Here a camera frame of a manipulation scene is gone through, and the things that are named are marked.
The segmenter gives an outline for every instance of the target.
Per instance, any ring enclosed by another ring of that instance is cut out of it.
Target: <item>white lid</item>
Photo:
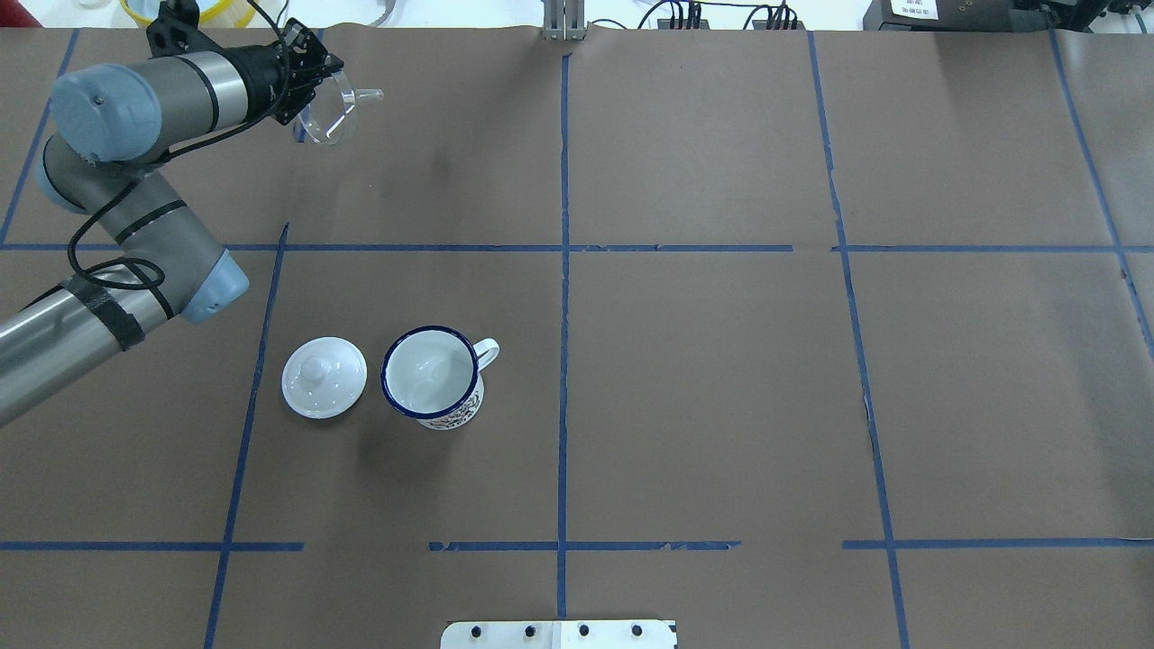
[[[336,417],[357,403],[368,378],[365,355],[344,338],[316,338],[293,352],[280,373],[280,394],[298,415]]]

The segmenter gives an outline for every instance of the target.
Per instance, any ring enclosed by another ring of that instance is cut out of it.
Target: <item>mug handle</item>
[[[493,338],[485,338],[473,345],[473,352],[477,353],[477,371],[480,372],[488,367],[489,363],[497,359],[497,355],[501,353],[501,345]]]

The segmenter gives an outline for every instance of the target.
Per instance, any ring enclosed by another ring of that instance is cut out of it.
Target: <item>blue joint cap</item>
[[[160,99],[136,70],[100,64],[52,84],[52,117],[84,159],[130,161],[160,137]]]
[[[36,161],[36,184],[40,186],[40,192],[48,197],[54,206],[63,208],[73,214],[88,214],[83,207],[63,197],[60,192],[57,191],[57,186],[52,184],[48,179],[48,170],[44,169],[44,150],[40,150],[40,157]]]
[[[180,314],[193,323],[204,322],[248,291],[248,276],[225,251]]]

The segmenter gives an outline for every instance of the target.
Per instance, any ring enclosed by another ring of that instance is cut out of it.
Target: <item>yellow bowl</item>
[[[159,5],[158,1],[149,0],[120,0],[120,8],[132,16],[136,24],[148,27],[156,20],[156,12],[151,12],[150,16],[143,15],[149,13],[144,6],[151,8],[153,3]],[[245,0],[197,0],[196,3],[201,7],[201,28],[247,27],[256,15],[256,10]]]

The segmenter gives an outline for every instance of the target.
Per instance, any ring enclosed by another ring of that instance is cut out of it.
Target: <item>robotic arm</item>
[[[294,18],[270,45],[228,49],[200,32],[198,18],[195,1],[167,0],[147,30],[152,59],[53,85],[59,133],[44,144],[37,180],[58,206],[91,216],[68,247],[75,274],[0,324],[0,426],[168,319],[201,322],[248,290],[158,169],[265,117],[287,125],[344,62]],[[125,256],[85,269],[75,248],[97,223]]]

